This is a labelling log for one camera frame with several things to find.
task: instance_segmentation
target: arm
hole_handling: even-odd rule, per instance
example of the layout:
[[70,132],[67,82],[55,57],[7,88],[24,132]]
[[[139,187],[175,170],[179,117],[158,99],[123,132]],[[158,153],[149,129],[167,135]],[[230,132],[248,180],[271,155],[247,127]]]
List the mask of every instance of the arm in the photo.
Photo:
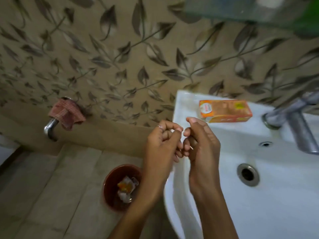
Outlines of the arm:
[[143,160],[142,181],[138,194],[125,215],[113,229],[108,239],[138,239],[145,221],[160,199],[165,182],[177,157],[182,157],[180,149],[183,128],[176,123],[161,121],[148,136],[146,155]]
[[182,153],[190,159],[189,187],[202,223],[204,239],[238,239],[220,188],[220,142],[206,122],[187,118]]

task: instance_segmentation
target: white sink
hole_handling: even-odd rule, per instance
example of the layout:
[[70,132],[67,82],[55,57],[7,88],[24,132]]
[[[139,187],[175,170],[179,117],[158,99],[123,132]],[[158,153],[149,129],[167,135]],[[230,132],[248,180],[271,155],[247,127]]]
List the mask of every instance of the white sink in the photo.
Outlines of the white sink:
[[[178,91],[173,121],[189,126],[199,100],[216,96]],[[266,128],[261,116],[273,107],[249,103],[253,117],[243,123],[210,123],[221,142],[220,182],[225,200],[242,239],[319,238],[319,156],[299,151],[289,128]],[[306,115],[314,134],[319,116]],[[272,142],[260,147],[262,142]],[[260,183],[249,187],[237,176],[242,163],[258,170]],[[203,238],[195,201],[189,191],[188,158],[175,164],[164,189],[168,218],[181,239]]]

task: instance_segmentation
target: box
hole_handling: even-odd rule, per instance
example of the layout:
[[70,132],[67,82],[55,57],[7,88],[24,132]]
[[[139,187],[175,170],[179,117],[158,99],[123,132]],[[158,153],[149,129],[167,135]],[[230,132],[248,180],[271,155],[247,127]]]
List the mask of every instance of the box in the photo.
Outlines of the box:
[[253,116],[245,100],[199,101],[200,115],[206,122],[246,122]]

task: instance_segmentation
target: forearm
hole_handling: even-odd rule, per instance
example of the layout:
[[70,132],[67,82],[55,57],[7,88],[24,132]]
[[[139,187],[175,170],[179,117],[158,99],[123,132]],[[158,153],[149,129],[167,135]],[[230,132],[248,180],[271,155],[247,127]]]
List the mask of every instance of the forearm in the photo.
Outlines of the forearm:
[[207,192],[201,198],[195,198],[195,202],[202,223],[204,239],[238,239],[220,189]]
[[113,229],[108,239],[138,239],[147,216],[155,203],[156,200],[147,196],[146,189],[141,186],[134,202]]

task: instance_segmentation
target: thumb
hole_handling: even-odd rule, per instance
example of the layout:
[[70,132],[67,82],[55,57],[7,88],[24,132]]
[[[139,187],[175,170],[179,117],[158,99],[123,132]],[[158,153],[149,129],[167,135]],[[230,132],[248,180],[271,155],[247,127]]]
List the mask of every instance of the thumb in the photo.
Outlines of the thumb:
[[197,142],[204,142],[207,139],[207,133],[202,125],[200,125],[195,118],[189,119],[190,135],[193,136]]
[[181,132],[182,132],[182,129],[177,128],[173,132],[171,138],[167,141],[171,148],[176,149],[178,142],[181,140]]

